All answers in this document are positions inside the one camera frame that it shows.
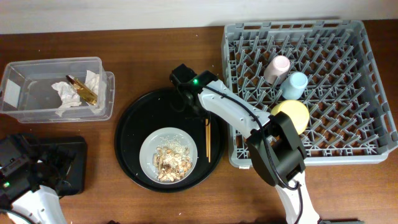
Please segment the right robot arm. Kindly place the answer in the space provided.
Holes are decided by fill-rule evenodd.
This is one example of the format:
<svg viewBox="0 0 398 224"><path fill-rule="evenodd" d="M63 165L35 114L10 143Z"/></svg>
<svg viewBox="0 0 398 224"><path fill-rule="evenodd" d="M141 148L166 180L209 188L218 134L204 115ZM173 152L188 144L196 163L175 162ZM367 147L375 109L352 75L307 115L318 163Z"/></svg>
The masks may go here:
<svg viewBox="0 0 398 224"><path fill-rule="evenodd" d="M243 135L252 166L276 188L287 223L321 222L305 185L305 148L287 114L271 115L250 105L209 71L197 75L181 65L172 71L170 81L195 114L215 114Z"/></svg>

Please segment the grey plate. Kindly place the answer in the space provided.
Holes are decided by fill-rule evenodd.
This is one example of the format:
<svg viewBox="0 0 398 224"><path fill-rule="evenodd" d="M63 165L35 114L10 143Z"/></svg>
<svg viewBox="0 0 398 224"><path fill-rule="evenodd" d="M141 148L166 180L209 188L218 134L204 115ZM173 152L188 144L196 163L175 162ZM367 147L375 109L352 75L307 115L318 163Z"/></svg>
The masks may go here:
<svg viewBox="0 0 398 224"><path fill-rule="evenodd" d="M154 131L152 134L150 134L144 140L139 153L139 162L141 165L141 169L145 173L145 175L150 180L154 181L156 184L172 185L172 184L181 183L183 180L188 178L188 176L193 172L193 170L190 171L184 179L174 183L164 183L156 179L155 167L153 165L153 157L155 154L156 147L161 144L162 138L165 139L175 138L178 139L182 144L188 146L190 148L190 155L192 156L193 159L193 170L194 170L198 159L197 146L193 138L188 133L178 128L158 129Z"/></svg>

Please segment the peanut shells and rice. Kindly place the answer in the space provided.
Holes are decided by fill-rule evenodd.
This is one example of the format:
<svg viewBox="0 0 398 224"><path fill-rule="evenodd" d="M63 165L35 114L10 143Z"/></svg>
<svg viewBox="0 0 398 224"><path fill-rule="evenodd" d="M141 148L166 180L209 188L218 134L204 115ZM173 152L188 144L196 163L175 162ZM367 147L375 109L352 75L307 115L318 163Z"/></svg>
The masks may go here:
<svg viewBox="0 0 398 224"><path fill-rule="evenodd" d="M174 183L184 179L193 170L190 148L178 139L161 139L153 157L156 179Z"/></svg>

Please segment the wooden chopstick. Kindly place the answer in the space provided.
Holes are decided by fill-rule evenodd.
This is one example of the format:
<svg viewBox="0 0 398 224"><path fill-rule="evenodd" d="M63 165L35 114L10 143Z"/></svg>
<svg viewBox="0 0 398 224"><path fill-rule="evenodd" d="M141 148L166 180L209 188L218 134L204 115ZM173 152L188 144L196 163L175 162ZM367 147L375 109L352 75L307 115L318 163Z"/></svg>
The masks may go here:
<svg viewBox="0 0 398 224"><path fill-rule="evenodd" d="M208 158L208 119L205 119L205 146L206 146L206 157Z"/></svg>
<svg viewBox="0 0 398 224"><path fill-rule="evenodd" d="M208 120L208 162L211 162L211 123Z"/></svg>

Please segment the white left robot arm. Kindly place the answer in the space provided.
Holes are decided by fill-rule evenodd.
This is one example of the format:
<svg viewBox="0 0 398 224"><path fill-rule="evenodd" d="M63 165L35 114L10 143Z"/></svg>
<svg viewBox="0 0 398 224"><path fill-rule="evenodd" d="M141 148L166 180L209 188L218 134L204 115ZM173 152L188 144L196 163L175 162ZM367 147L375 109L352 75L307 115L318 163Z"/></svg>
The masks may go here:
<svg viewBox="0 0 398 224"><path fill-rule="evenodd" d="M72 147L1 143L1 211L16 223L65 223L58 196L76 158Z"/></svg>

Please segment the yellow bowl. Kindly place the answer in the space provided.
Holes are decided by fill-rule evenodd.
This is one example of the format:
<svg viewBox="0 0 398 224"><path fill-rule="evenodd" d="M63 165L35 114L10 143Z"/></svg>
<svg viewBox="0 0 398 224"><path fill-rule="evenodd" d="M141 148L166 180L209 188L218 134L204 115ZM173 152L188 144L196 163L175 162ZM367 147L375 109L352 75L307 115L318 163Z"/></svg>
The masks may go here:
<svg viewBox="0 0 398 224"><path fill-rule="evenodd" d="M271 110L271 115L276 115L279 112L287 114L293 122L293 125L298 134L302 134L310 120L308 108L297 100L285 100Z"/></svg>

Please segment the pink cup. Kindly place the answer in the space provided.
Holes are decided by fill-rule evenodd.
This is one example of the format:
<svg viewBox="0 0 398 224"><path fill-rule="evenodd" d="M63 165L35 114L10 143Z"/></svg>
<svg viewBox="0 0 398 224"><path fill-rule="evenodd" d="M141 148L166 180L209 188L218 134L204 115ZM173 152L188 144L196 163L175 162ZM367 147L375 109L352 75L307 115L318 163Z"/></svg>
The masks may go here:
<svg viewBox="0 0 398 224"><path fill-rule="evenodd" d="M283 55L272 59L264 71L265 81L269 84L281 84L287 77L290 69L290 60Z"/></svg>

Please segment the blue cup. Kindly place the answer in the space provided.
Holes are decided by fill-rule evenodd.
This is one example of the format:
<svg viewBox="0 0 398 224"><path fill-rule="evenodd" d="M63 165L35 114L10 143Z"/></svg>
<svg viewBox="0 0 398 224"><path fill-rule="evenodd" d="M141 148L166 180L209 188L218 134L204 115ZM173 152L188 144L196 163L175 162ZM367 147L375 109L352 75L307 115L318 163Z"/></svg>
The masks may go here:
<svg viewBox="0 0 398 224"><path fill-rule="evenodd" d="M307 76L302 72L295 72L282 82L280 86L282 97L286 100L297 100L302 96L307 85Z"/></svg>

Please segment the white tissue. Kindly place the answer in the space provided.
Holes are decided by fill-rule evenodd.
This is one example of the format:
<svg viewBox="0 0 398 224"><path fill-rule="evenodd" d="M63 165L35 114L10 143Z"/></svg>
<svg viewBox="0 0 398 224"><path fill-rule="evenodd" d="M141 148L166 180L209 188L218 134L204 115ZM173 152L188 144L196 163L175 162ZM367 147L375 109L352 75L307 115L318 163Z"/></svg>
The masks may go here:
<svg viewBox="0 0 398 224"><path fill-rule="evenodd" d="M100 75L90 70L87 70L85 86L88 87L93 93L98 95L99 85ZM62 114L65 112L65 108L71 108L81 105L80 96L78 95L74 87L71 86L71 84L67 82L57 82L52 84L52 88L57 91L62 101L62 104L55 112L55 114L59 115L59 117L62 117Z"/></svg>

